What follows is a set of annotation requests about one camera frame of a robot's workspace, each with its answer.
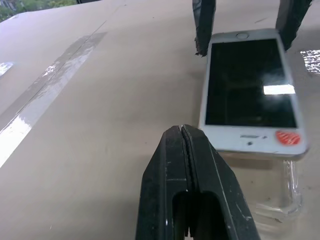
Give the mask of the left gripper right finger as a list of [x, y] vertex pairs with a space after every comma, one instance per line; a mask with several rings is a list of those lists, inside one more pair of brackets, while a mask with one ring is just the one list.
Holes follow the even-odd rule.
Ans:
[[202, 130], [190, 125], [181, 130], [193, 183], [190, 236], [195, 240], [259, 240], [233, 170]]

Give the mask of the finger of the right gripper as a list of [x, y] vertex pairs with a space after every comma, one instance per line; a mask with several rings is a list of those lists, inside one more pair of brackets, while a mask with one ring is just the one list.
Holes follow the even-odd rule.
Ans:
[[275, 29], [278, 31], [284, 50], [287, 51], [312, 5], [312, 0], [280, 0]]
[[192, 10], [195, 22], [196, 55], [205, 57], [208, 53], [209, 42], [213, 32], [216, 1], [193, 0]]

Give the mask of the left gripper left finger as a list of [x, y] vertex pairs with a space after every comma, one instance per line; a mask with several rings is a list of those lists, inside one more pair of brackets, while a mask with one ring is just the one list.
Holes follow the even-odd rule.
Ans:
[[183, 240], [188, 235], [191, 177], [179, 126], [167, 129], [141, 180], [135, 238]]

